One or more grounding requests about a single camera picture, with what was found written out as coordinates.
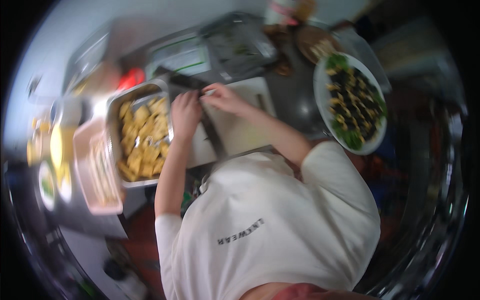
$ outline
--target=metal container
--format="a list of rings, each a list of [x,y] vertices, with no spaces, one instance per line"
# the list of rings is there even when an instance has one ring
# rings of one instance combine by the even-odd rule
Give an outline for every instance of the metal container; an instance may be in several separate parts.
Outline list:
[[[153,97],[166,97],[168,108],[168,142],[173,139],[173,127],[170,117],[170,97],[168,93],[168,86],[162,79],[153,79],[146,83],[139,84],[129,90],[126,90],[114,98],[108,104],[107,111],[107,147],[110,152],[110,157],[113,159],[113,164],[116,166],[117,162],[123,159],[123,149],[120,144],[122,139],[121,129],[122,121],[119,119],[119,111],[121,105],[125,101],[132,101],[132,109],[135,112],[140,106],[147,104]],[[115,168],[117,179],[125,188],[137,188],[158,183],[158,176],[152,179],[139,178],[137,181],[128,181],[118,168]]]
[[[203,26],[198,33],[225,69],[222,75],[226,72],[233,79],[252,77],[263,70],[262,66],[276,60],[275,46],[246,13],[229,13]]]

